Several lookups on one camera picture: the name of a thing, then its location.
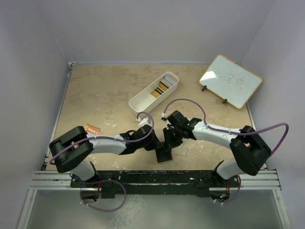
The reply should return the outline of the black leather card holder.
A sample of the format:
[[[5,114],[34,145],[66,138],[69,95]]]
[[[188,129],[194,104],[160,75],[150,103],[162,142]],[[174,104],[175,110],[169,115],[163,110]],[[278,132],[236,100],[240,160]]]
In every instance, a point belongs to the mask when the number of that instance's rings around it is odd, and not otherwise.
[[[171,161],[173,159],[172,157],[172,150],[171,151],[165,151],[163,150],[156,150],[156,157],[157,157],[157,162],[166,162],[166,161]]]

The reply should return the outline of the white plastic card tray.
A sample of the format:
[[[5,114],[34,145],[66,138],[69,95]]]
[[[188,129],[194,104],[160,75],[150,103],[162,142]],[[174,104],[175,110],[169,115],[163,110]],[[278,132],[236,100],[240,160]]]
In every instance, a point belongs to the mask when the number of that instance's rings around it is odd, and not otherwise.
[[[146,88],[129,100],[131,112],[150,112],[178,87],[179,77],[172,72],[165,72]]]

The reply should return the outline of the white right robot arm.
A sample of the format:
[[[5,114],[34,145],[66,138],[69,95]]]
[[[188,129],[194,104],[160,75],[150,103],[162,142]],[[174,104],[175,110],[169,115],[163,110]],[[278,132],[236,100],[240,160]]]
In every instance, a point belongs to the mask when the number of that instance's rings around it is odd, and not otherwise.
[[[164,129],[164,139],[169,148],[179,146],[183,139],[192,139],[212,142],[231,150],[233,158],[220,162],[212,174],[212,182],[218,187],[242,173],[257,175],[271,156],[270,147],[250,126],[231,130],[206,124],[199,118],[188,120],[177,110],[170,115],[162,114],[162,119],[168,125]]]

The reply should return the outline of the gold backed stripe card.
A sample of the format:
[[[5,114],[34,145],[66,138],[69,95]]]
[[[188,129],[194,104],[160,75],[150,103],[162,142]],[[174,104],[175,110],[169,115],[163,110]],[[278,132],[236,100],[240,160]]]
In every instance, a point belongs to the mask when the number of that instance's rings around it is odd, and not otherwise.
[[[154,97],[154,98],[159,98],[162,94],[164,94],[164,90],[160,87],[157,87],[155,89],[153,89],[151,91],[151,95]]]

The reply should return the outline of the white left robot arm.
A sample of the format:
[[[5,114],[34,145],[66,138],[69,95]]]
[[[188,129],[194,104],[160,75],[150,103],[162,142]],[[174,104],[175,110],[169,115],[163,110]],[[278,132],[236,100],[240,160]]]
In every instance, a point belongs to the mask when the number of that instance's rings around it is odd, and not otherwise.
[[[87,187],[93,187],[98,182],[98,175],[93,163],[86,160],[88,155],[129,155],[141,148],[151,151],[160,146],[150,125],[118,135],[94,135],[77,126],[50,143],[52,158],[49,163],[55,165],[59,173],[72,172]]]

